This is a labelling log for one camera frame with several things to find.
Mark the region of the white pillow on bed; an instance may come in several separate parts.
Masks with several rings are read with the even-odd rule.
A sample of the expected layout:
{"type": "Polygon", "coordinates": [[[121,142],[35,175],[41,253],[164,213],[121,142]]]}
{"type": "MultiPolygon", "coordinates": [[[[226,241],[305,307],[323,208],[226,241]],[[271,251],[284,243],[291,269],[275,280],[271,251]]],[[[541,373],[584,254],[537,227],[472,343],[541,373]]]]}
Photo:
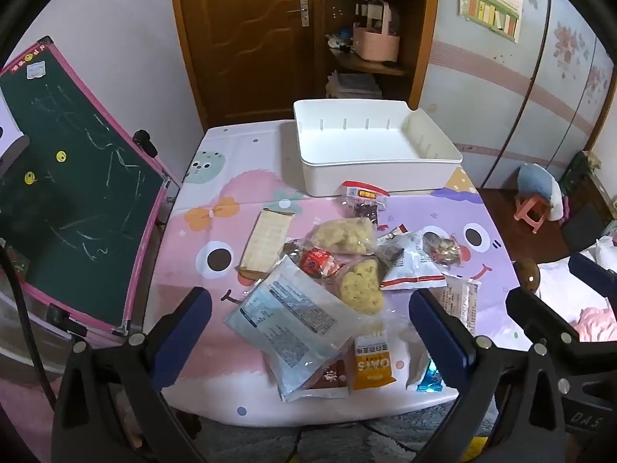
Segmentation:
{"type": "MultiPolygon", "coordinates": [[[[593,246],[583,250],[583,255],[602,268],[616,272],[616,240],[613,236],[602,236],[593,246]]],[[[570,273],[569,260],[565,257],[539,265],[539,289],[536,294],[564,320],[572,323],[579,320],[585,309],[606,309],[610,304],[570,273]]]]}

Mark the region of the blue candy packet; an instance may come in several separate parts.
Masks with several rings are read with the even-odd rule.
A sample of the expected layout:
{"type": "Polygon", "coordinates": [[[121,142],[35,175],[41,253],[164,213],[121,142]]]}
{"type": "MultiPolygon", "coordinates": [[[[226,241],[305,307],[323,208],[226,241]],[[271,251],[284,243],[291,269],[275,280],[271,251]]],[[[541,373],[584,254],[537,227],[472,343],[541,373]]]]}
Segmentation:
{"type": "Polygon", "coordinates": [[[423,353],[409,374],[407,388],[420,393],[438,393],[445,384],[429,354],[423,353]]]}

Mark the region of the beige wafer bar packet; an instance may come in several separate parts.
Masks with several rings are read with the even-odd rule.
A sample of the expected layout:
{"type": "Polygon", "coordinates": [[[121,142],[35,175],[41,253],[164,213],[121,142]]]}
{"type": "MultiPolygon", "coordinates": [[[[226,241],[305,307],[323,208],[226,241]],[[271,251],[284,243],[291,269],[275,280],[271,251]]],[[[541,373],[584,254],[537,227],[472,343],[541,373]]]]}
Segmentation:
{"type": "Polygon", "coordinates": [[[260,211],[239,263],[241,276],[257,280],[272,271],[282,253],[293,218],[294,213],[270,209],[260,211]]]}

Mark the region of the cartoon printed tablecloth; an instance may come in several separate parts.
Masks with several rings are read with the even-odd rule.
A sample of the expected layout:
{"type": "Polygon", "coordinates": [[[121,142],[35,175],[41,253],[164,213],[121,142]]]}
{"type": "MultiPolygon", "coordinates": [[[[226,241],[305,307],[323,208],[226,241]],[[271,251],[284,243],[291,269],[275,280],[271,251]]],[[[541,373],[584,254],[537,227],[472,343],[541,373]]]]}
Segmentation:
{"type": "MultiPolygon", "coordinates": [[[[384,296],[391,376],[395,382],[355,390],[351,355],[320,373],[315,388],[300,397],[282,399],[263,351],[225,325],[251,289],[285,254],[286,243],[314,249],[313,230],[338,221],[345,212],[339,199],[311,198],[298,165],[293,121],[269,121],[214,128],[204,137],[167,222],[155,263],[144,328],[150,330],[176,309],[189,290],[209,292],[212,315],[172,386],[162,392],[182,411],[210,420],[245,426],[294,426],[338,423],[403,414],[436,406],[457,395],[412,393],[408,379],[421,375],[426,357],[411,343],[409,295],[384,296]]],[[[473,186],[458,166],[444,188],[387,199],[376,236],[404,225],[440,236],[453,236],[462,246],[454,276],[478,289],[476,333],[502,348],[526,349],[530,342],[506,313],[505,298],[518,279],[502,238],[473,186]]]]}

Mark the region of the orange oats snack bar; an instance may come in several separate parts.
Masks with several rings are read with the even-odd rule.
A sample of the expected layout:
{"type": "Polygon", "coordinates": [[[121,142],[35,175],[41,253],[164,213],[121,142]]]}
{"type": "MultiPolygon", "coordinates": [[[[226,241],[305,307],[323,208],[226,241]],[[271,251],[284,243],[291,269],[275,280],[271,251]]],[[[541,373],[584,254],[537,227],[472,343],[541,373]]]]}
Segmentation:
{"type": "Polygon", "coordinates": [[[384,329],[354,340],[354,391],[383,388],[395,382],[384,329]]]}

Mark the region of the white plastic storage bin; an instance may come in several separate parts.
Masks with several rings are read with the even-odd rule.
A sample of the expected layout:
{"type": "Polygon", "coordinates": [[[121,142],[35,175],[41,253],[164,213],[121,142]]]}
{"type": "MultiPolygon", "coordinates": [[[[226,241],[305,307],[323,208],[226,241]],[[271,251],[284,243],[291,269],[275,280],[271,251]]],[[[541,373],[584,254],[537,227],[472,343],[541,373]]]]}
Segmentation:
{"type": "Polygon", "coordinates": [[[304,99],[294,115],[310,196],[336,196],[345,181],[390,193],[441,189],[462,163],[435,121],[403,101],[304,99]]]}

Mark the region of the small pink stool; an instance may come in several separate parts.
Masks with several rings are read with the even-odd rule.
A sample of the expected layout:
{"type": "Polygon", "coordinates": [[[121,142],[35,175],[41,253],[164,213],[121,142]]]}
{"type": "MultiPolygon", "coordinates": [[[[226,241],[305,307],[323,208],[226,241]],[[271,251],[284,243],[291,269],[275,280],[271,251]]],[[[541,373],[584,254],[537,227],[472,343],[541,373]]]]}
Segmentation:
{"type": "Polygon", "coordinates": [[[550,205],[546,199],[538,194],[533,196],[517,194],[514,197],[514,206],[516,206],[514,219],[528,224],[533,234],[538,233],[545,221],[548,220],[550,205]]]}

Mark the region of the colourful wall poster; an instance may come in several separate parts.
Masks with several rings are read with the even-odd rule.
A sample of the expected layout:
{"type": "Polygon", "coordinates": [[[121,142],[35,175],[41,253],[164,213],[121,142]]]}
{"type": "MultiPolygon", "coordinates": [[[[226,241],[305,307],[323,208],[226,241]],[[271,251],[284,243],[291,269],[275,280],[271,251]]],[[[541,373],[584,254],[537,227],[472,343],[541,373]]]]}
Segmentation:
{"type": "Polygon", "coordinates": [[[459,0],[459,14],[510,42],[519,42],[523,0],[459,0]]]}

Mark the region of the pink blanket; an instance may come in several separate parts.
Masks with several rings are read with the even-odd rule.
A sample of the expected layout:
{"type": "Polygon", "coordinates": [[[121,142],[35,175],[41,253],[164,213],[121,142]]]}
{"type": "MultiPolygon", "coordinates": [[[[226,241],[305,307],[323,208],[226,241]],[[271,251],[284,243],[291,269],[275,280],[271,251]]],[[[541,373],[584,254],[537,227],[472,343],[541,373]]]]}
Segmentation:
{"type": "Polygon", "coordinates": [[[573,325],[580,342],[616,342],[617,322],[611,308],[586,308],[573,325]]]}

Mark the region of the yellow puffed snack bag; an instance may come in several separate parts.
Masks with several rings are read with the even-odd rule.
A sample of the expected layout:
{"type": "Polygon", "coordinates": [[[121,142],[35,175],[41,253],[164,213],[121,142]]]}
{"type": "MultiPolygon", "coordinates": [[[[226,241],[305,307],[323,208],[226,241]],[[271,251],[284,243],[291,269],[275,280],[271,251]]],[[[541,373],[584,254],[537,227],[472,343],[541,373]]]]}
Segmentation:
{"type": "Polygon", "coordinates": [[[310,242],[334,254],[370,255],[376,249],[376,231],[369,218],[341,218],[317,226],[310,242]]]}

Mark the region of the large clear blue snack bag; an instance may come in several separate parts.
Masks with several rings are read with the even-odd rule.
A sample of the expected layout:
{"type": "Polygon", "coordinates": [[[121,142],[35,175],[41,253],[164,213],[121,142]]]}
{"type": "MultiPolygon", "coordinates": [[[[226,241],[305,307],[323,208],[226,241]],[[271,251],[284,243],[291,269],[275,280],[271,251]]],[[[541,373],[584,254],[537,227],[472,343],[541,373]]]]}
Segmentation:
{"type": "Polygon", "coordinates": [[[337,361],[369,320],[285,256],[224,323],[265,355],[280,397],[292,401],[337,361]]]}

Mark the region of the white red snack bag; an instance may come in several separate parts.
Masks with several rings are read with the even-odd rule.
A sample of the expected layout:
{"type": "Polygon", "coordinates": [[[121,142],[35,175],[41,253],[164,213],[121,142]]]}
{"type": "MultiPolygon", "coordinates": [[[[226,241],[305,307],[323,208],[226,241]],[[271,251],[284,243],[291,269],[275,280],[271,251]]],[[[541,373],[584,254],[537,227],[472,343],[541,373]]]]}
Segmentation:
{"type": "Polygon", "coordinates": [[[384,291],[415,291],[445,287],[445,275],[423,249],[423,236],[408,232],[382,240],[376,256],[385,264],[384,291]]]}

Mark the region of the red pastry packet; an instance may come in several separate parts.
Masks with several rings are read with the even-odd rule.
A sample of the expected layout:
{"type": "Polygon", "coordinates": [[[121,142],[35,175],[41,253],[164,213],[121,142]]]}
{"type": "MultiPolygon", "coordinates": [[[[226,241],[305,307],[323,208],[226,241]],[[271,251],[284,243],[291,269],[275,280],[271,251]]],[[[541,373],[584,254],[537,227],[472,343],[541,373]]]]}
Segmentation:
{"type": "Polygon", "coordinates": [[[310,277],[323,279],[335,275],[340,270],[341,264],[329,251],[310,248],[303,252],[299,268],[310,277]]]}

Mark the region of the white printed packet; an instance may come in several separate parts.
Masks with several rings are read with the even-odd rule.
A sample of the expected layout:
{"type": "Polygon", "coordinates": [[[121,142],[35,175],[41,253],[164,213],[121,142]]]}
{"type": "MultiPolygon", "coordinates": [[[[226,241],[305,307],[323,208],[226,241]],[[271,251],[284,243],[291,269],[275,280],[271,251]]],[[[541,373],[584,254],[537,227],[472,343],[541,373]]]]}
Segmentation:
{"type": "Polygon", "coordinates": [[[447,285],[443,287],[438,301],[447,314],[458,318],[463,326],[474,336],[476,334],[477,299],[481,283],[477,280],[463,279],[445,274],[447,285]]]}

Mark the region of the pink handled basket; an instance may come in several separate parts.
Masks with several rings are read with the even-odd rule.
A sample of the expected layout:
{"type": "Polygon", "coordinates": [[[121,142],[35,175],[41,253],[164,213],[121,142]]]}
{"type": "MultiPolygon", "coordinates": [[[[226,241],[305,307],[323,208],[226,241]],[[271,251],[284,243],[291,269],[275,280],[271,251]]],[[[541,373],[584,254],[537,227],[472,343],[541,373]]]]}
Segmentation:
{"type": "Polygon", "coordinates": [[[395,63],[398,60],[400,37],[394,34],[392,12],[385,0],[371,0],[367,4],[365,26],[354,28],[352,50],[367,62],[395,63]]]}

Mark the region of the wooden corner shelf unit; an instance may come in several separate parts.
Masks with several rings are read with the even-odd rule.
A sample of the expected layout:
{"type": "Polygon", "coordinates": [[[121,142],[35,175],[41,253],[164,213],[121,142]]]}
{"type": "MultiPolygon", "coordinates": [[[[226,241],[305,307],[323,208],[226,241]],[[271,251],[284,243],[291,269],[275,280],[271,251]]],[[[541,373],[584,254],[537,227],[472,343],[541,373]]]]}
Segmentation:
{"type": "Polygon", "coordinates": [[[438,0],[314,0],[317,93],[332,73],[369,73],[386,99],[415,110],[427,74],[438,0]]]}

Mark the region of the black easel knob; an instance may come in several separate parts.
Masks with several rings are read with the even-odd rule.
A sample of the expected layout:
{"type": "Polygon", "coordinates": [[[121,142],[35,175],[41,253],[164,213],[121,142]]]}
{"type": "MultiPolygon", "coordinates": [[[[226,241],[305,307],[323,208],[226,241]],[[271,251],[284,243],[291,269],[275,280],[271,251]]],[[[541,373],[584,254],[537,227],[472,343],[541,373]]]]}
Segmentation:
{"type": "Polygon", "coordinates": [[[148,131],[136,131],[132,136],[132,140],[150,158],[155,159],[158,156],[158,151],[154,143],[152,143],[151,135],[148,131]]]}

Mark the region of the brown wooden door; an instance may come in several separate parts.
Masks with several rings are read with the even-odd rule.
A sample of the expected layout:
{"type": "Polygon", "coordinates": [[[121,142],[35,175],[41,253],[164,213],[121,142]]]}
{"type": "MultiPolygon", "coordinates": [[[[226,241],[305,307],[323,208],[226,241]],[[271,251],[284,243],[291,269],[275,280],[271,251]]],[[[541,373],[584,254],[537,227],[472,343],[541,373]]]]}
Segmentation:
{"type": "Polygon", "coordinates": [[[203,128],[287,119],[323,92],[321,0],[172,0],[203,128]]]}

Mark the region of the mixed nuts clear packet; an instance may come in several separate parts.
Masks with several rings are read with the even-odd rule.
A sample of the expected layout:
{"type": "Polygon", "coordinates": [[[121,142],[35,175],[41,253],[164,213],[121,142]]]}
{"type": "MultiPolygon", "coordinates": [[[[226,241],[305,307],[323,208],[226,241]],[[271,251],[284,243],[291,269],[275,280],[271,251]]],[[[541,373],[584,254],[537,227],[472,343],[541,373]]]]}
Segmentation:
{"type": "Polygon", "coordinates": [[[450,267],[459,265],[462,261],[462,251],[459,243],[452,237],[442,237],[433,232],[423,235],[423,250],[434,264],[450,267]]]}

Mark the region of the brown chocolate snack packet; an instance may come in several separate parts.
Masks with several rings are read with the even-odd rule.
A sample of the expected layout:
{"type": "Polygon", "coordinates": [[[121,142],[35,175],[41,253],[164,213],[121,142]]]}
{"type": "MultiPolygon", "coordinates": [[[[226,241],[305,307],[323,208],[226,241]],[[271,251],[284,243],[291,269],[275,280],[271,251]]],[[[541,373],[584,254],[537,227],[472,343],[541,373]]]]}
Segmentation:
{"type": "Polygon", "coordinates": [[[338,389],[347,387],[347,373],[344,358],[327,366],[310,385],[312,390],[338,389]]]}

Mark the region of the green chalkboard pink frame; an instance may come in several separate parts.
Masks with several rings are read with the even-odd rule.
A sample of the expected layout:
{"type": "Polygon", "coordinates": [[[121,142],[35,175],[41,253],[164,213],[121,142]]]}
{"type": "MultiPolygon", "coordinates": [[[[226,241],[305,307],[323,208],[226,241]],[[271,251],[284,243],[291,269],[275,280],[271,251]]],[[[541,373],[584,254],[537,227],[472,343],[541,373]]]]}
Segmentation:
{"type": "Polygon", "coordinates": [[[29,295],[79,324],[124,336],[170,178],[42,38],[1,72],[28,137],[1,179],[1,236],[29,295]]]}

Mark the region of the red topped dried fruit bag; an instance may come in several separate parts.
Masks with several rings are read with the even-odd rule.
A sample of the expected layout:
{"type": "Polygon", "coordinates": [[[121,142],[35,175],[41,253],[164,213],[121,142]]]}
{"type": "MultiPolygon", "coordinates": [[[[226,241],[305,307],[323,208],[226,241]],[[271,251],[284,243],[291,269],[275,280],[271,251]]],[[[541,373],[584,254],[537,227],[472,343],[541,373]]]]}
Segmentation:
{"type": "Polygon", "coordinates": [[[341,189],[342,206],[355,218],[367,218],[376,226],[379,211],[387,208],[390,193],[378,186],[352,180],[344,181],[341,189]]]}

